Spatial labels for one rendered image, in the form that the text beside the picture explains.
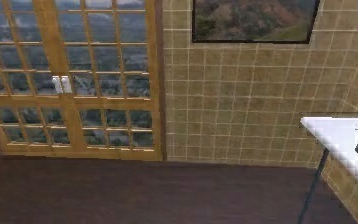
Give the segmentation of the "wooden glazed double door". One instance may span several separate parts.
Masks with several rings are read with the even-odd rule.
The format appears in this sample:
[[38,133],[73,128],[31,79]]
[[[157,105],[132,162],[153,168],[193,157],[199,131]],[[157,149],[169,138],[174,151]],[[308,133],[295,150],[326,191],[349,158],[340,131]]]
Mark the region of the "wooden glazed double door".
[[0,153],[163,160],[161,6],[0,0]]

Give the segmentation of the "black framed landscape picture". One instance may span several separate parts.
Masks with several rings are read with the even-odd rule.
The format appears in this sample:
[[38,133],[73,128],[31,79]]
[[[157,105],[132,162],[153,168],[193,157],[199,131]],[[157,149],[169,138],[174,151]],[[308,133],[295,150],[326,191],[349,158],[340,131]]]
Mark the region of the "black framed landscape picture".
[[308,44],[320,0],[193,0],[193,43]]

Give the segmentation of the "white table with black legs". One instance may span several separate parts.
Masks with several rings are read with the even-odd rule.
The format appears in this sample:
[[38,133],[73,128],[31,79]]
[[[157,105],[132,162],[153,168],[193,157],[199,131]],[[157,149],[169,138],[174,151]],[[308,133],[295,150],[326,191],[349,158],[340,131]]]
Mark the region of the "white table with black legs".
[[329,155],[337,159],[358,181],[358,118],[302,117],[300,123],[323,146],[323,154],[306,194],[297,224],[303,224],[305,214],[315,192]]

